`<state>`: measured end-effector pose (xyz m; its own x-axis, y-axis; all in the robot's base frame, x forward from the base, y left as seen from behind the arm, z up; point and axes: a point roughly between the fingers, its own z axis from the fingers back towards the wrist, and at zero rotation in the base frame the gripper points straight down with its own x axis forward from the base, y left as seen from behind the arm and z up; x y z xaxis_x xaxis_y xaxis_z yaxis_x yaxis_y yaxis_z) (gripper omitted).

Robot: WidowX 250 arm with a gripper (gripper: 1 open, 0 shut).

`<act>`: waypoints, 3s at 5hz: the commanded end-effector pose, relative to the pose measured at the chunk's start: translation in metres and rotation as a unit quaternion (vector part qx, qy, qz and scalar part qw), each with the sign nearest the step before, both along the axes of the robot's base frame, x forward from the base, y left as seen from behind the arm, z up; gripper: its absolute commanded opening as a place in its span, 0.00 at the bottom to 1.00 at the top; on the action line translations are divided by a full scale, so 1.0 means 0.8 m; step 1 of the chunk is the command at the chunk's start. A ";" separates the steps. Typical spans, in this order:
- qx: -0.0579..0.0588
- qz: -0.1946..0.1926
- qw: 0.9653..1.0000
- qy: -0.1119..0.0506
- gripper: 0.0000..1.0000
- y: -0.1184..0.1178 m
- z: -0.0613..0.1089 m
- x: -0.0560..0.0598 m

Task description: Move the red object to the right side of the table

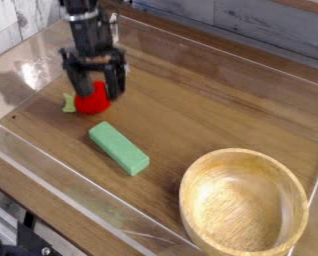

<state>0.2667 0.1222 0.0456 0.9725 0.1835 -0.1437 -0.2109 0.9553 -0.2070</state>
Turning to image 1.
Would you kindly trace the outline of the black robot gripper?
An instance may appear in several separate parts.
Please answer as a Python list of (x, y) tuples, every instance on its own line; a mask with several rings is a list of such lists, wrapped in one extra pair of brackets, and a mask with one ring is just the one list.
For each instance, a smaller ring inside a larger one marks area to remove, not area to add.
[(74, 47), (59, 53), (76, 94), (86, 98), (95, 92), (86, 71), (104, 71), (107, 96), (115, 101), (126, 91), (126, 56), (112, 42), (110, 17), (106, 9), (67, 9)]

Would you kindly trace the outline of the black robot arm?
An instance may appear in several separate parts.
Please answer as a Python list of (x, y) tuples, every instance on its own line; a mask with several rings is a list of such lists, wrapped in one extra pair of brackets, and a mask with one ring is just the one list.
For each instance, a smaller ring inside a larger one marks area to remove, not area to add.
[(126, 90), (126, 51), (115, 46), (108, 7), (99, 0), (59, 0), (66, 11), (74, 47), (62, 48), (63, 69), (75, 92), (91, 96), (96, 89), (91, 72), (102, 72), (107, 99), (114, 101)]

